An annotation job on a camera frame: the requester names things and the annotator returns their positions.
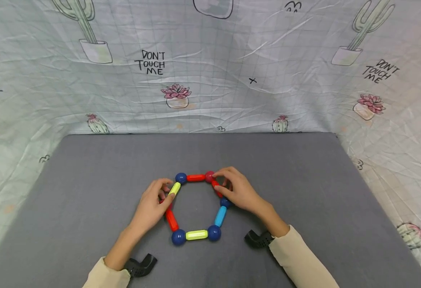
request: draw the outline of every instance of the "fabric backdrop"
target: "fabric backdrop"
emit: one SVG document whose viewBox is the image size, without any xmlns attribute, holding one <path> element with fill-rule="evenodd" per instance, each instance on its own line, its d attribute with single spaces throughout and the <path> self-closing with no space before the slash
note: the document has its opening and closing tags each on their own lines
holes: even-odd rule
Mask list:
<svg viewBox="0 0 421 288">
<path fill-rule="evenodd" d="M 0 0 L 0 240 L 65 135 L 312 131 L 421 264 L 421 0 Z"/>
</svg>

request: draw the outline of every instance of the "right hand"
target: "right hand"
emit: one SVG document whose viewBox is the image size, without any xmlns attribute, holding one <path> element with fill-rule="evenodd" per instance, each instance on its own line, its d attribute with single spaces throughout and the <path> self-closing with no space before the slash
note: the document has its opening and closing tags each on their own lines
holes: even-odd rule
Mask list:
<svg viewBox="0 0 421 288">
<path fill-rule="evenodd" d="M 257 194 L 247 178 L 235 167 L 222 168 L 214 173 L 213 177 L 217 176 L 223 176 L 225 180 L 222 186 L 216 186 L 214 189 L 241 209 L 256 214 L 260 208 L 269 206 L 269 203 Z"/>
</svg>

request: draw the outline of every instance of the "red ball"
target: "red ball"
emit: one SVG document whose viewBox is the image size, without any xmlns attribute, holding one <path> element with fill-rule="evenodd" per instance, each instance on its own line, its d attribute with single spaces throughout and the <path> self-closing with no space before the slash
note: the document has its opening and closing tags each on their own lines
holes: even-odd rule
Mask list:
<svg viewBox="0 0 421 288">
<path fill-rule="evenodd" d="M 204 174 L 204 176 L 206 178 L 205 180 L 206 180 L 207 183 L 211 183 L 212 181 L 215 180 L 215 178 L 213 178 L 212 175 L 214 175 L 213 171 L 208 171 L 208 172 L 206 172 L 206 174 Z"/>
</svg>

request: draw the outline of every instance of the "black clamp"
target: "black clamp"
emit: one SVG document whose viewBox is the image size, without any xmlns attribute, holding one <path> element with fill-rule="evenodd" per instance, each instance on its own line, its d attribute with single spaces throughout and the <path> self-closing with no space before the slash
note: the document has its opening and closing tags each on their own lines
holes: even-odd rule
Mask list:
<svg viewBox="0 0 421 288">
<path fill-rule="evenodd" d="M 124 268 L 129 272 L 131 278 L 143 277 L 150 274 L 157 261 L 158 260 L 153 255 L 147 254 L 145 258 L 143 258 L 142 263 L 131 258 L 127 261 Z"/>
<path fill-rule="evenodd" d="M 246 236 L 244 236 L 244 240 L 250 247 L 260 249 L 268 247 L 268 245 L 273 241 L 273 237 L 268 231 L 265 231 L 259 236 L 251 230 L 246 234 Z"/>
</svg>

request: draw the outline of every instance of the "sleeve cuff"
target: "sleeve cuff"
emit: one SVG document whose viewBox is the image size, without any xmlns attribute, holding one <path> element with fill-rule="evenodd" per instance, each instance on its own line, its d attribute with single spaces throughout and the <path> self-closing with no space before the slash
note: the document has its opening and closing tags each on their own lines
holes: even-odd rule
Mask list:
<svg viewBox="0 0 421 288">
<path fill-rule="evenodd" d="M 95 264 L 83 288 L 126 288 L 130 281 L 126 269 L 115 271 L 105 265 L 105 257 Z"/>
</svg>

